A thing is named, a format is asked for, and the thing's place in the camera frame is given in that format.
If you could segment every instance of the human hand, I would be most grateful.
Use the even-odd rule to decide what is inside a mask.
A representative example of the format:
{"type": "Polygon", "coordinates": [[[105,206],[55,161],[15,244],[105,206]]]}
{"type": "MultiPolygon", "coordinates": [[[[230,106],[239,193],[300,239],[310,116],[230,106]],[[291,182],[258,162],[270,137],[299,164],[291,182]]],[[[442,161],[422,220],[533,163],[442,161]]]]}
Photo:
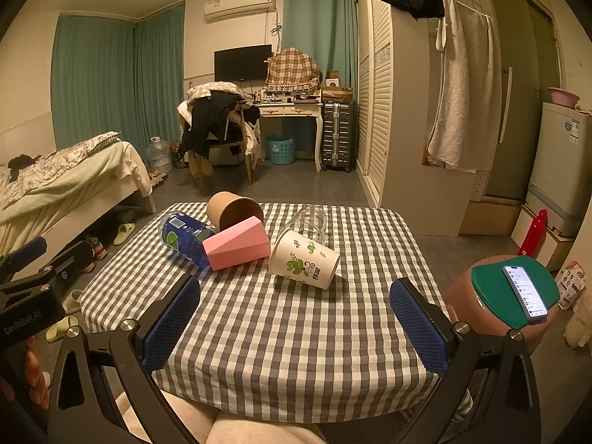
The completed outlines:
{"type": "MultiPolygon", "coordinates": [[[[33,341],[35,336],[31,336],[26,340],[26,351],[25,351],[25,380],[29,384],[29,397],[37,404],[41,405],[44,409],[47,409],[49,404],[49,392],[45,385],[45,379],[41,371],[41,363],[35,354],[33,349],[33,341]]],[[[14,390],[5,379],[0,377],[0,389],[4,392],[4,395],[8,401],[14,400],[14,390]]]]}

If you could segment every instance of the black screen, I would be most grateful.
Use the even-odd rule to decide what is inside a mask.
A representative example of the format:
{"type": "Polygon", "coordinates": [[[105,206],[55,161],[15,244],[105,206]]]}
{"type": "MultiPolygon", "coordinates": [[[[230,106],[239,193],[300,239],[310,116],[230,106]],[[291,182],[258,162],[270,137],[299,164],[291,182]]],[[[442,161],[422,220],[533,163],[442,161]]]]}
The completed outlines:
{"type": "Polygon", "coordinates": [[[272,56],[271,45],[231,48],[214,52],[216,81],[265,80],[266,60],[272,56]]]}

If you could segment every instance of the blue basket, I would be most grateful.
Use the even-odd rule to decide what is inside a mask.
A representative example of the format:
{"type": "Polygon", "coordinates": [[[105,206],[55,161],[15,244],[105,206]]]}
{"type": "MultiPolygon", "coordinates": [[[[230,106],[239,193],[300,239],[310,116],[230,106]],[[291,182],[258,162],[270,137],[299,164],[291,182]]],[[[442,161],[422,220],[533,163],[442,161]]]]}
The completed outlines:
{"type": "Polygon", "coordinates": [[[294,162],[294,138],[267,135],[269,158],[274,165],[287,165],[294,162]]]}

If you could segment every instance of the beige pants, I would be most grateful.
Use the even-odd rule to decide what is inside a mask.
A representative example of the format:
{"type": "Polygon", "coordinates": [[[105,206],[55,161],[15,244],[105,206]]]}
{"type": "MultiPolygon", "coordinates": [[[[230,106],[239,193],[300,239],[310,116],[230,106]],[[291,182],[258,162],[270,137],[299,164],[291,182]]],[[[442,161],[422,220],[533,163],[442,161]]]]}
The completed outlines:
{"type": "MultiPolygon", "coordinates": [[[[323,444],[321,430],[314,424],[266,422],[235,416],[207,404],[186,401],[162,392],[181,422],[200,444],[323,444]]],[[[135,415],[125,393],[117,398],[117,407],[134,436],[151,442],[135,415]]]]}

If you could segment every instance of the curtain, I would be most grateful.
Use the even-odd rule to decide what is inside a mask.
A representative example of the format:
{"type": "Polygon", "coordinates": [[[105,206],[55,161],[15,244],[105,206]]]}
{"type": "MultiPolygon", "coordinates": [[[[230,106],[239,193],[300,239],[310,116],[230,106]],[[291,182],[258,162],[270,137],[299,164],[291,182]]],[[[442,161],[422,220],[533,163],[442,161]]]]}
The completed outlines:
{"type": "Polygon", "coordinates": [[[318,62],[322,81],[328,70],[337,70],[340,84],[355,88],[355,0],[283,0],[282,49],[289,47],[318,62]]]}
{"type": "Polygon", "coordinates": [[[137,113],[149,137],[180,137],[176,107],[183,100],[184,25],[184,3],[135,25],[137,113]]]}
{"type": "MultiPolygon", "coordinates": [[[[57,148],[111,130],[138,150],[146,136],[134,102],[134,28],[114,18],[60,15],[51,57],[57,148]]],[[[35,98],[35,89],[31,97],[35,98]]]]}

